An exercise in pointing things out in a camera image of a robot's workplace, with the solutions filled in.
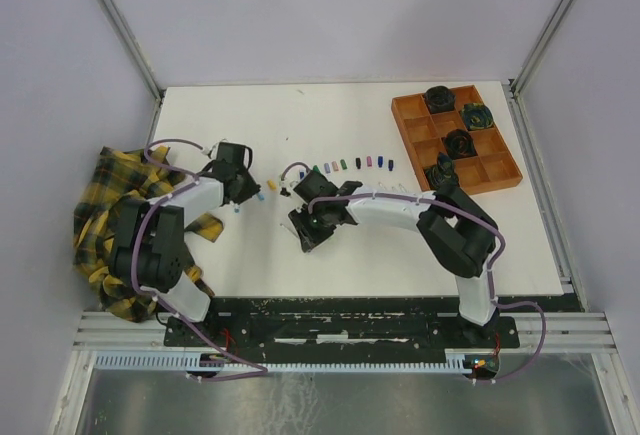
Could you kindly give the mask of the teal capped acrylic marker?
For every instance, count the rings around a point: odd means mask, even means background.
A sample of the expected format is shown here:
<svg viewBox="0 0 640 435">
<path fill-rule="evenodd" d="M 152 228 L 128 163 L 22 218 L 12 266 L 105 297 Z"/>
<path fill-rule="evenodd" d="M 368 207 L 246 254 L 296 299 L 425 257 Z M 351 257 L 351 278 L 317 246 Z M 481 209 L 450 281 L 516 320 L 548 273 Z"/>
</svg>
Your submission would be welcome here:
<svg viewBox="0 0 640 435">
<path fill-rule="evenodd" d="M 280 223 L 280 227 L 283 228 L 285 231 L 287 231 L 289 234 L 292 234 L 293 236 L 296 235 L 296 233 L 292 231 L 290 227 L 284 225 L 283 223 Z"/>
</svg>

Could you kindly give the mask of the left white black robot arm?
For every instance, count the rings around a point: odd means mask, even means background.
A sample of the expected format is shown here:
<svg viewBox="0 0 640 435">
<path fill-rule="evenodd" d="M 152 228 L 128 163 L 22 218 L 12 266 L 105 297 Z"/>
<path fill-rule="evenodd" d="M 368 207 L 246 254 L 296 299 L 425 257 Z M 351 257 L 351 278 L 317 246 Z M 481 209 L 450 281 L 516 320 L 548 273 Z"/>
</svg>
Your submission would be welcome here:
<svg viewBox="0 0 640 435">
<path fill-rule="evenodd" d="M 221 321 L 208 312 L 212 297 L 187 275 L 185 231 L 202 215 L 250 200 L 260 193 L 260 185 L 250 173 L 254 159 L 250 147 L 227 140 L 211 148 L 191 145 L 208 157 L 207 164 L 195 172 L 157 164 L 190 181 L 166 195 L 125 203 L 116 223 L 109 269 L 136 293 L 188 321 L 187 334 L 198 344 L 209 345 L 219 338 Z"/>
</svg>

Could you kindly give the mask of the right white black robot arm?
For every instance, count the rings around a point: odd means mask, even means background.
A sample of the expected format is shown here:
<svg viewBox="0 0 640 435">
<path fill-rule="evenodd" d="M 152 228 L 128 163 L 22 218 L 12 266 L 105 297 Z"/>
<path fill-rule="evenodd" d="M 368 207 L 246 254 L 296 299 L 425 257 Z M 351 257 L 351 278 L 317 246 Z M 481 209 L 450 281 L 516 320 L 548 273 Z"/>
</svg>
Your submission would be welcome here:
<svg viewBox="0 0 640 435">
<path fill-rule="evenodd" d="M 498 299 L 493 265 L 506 248 L 497 223 L 461 187 L 408 194 L 359 181 L 336 186 L 311 171 L 294 187 L 299 208 L 288 213 L 303 252 L 343 225 L 380 225 L 419 234 L 437 262 L 456 279 L 460 337 L 481 346 L 495 334 Z"/>
</svg>

